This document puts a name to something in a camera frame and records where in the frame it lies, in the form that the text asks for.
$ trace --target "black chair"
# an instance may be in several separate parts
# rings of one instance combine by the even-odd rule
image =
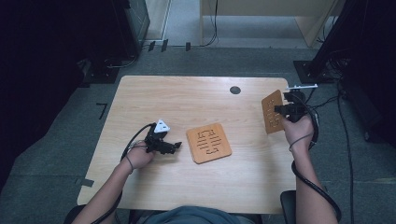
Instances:
[[[280,203],[282,204],[283,217],[286,224],[296,223],[296,191],[287,190],[280,194]]]

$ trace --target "cork board with slots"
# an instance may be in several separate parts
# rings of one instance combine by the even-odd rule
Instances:
[[[232,154],[225,132],[219,123],[187,130],[192,159],[200,164]]]
[[[267,133],[276,133],[283,130],[283,125],[280,122],[282,116],[274,111],[275,105],[283,105],[280,90],[274,91],[262,99],[262,113]]]

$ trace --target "gray carpet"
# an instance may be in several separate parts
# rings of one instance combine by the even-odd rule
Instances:
[[[92,153],[106,120],[102,107],[111,104],[122,76],[284,77],[299,84],[293,60],[311,60],[314,49],[215,49],[157,47],[120,70],[116,84],[78,89],[49,132],[20,155],[0,199],[0,223],[62,223],[77,204],[76,184],[88,170]],[[318,105],[337,94],[335,84],[320,85],[310,104]],[[396,223],[396,149],[386,143],[363,140],[364,130],[349,101],[341,101],[354,168],[355,223]],[[319,179],[350,223],[349,168],[344,128],[337,103],[318,110],[318,144],[311,150]],[[120,211],[125,223],[127,211]],[[281,215],[264,215],[265,223],[284,223]]]

